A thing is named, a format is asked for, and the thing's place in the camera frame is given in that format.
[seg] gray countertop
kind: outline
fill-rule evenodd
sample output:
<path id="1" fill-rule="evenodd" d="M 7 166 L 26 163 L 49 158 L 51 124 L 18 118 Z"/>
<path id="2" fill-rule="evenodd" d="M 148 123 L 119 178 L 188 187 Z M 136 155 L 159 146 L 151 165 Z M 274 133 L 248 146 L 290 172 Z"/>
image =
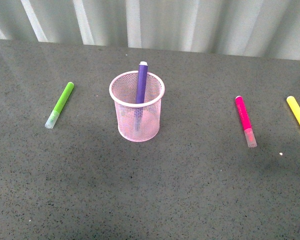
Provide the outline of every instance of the gray countertop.
<path id="1" fill-rule="evenodd" d="M 166 91 L 159 133 L 135 143 L 109 85 L 140 61 Z M 300 240 L 289 95 L 300 104 L 300 61 L 0 40 L 0 240 Z"/>

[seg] pink marker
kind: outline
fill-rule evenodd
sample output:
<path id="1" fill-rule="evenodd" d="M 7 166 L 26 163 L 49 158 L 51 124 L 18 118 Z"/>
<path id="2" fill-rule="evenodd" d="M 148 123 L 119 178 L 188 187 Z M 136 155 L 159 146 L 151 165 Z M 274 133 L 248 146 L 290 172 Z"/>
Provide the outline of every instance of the pink marker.
<path id="1" fill-rule="evenodd" d="M 242 122 L 246 142 L 249 148 L 255 148 L 257 146 L 256 138 L 252 130 L 252 126 L 249 120 L 248 112 L 245 106 L 244 99 L 242 96 L 235 98 L 236 107 L 238 108 L 239 116 Z"/>

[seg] metal mesh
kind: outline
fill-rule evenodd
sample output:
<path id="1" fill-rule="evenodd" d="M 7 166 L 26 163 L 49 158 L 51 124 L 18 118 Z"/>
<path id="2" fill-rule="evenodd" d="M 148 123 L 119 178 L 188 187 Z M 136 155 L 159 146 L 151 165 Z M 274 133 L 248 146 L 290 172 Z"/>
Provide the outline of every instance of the metal mesh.
<path id="1" fill-rule="evenodd" d="M 144 142 L 153 138 L 160 128 L 161 99 L 153 104 L 138 107 L 136 103 L 138 71 L 124 73 L 116 77 L 110 86 L 120 134 L 133 142 Z M 147 74 L 144 103 L 160 96 L 165 88 L 155 75 Z"/>

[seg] clear marker cap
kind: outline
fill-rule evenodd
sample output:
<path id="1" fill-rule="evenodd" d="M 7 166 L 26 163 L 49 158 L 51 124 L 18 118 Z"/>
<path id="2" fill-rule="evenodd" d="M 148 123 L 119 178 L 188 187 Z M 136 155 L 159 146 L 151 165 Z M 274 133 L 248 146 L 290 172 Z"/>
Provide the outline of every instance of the clear marker cap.
<path id="1" fill-rule="evenodd" d="M 47 129 L 53 129 L 54 125 L 56 124 L 56 121 L 58 120 L 59 115 L 60 113 L 58 113 L 56 110 L 53 110 L 44 126 Z"/>
<path id="2" fill-rule="evenodd" d="M 247 128 L 246 130 L 244 130 L 244 134 L 246 142 L 248 143 L 248 147 L 255 148 L 257 146 L 257 142 L 252 128 Z"/>

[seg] white curtain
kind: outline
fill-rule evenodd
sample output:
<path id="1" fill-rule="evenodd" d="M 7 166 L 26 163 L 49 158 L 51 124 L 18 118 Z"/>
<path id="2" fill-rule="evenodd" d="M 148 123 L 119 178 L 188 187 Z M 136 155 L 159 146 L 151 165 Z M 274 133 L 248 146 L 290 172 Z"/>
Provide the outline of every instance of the white curtain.
<path id="1" fill-rule="evenodd" d="M 300 0 L 0 0 L 0 39 L 300 60 Z"/>

